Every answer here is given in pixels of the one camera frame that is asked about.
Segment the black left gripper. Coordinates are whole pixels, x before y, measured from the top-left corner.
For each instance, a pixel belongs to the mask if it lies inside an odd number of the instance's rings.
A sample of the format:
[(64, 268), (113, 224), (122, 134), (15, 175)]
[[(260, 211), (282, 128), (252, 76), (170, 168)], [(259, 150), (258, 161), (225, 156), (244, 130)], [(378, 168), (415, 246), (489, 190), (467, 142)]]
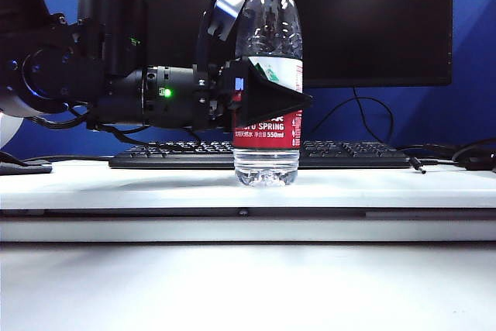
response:
[[(311, 106), (312, 96), (265, 78), (247, 57), (222, 67), (193, 66), (193, 130), (233, 130), (247, 127)], [(243, 83), (236, 83), (239, 78)]]

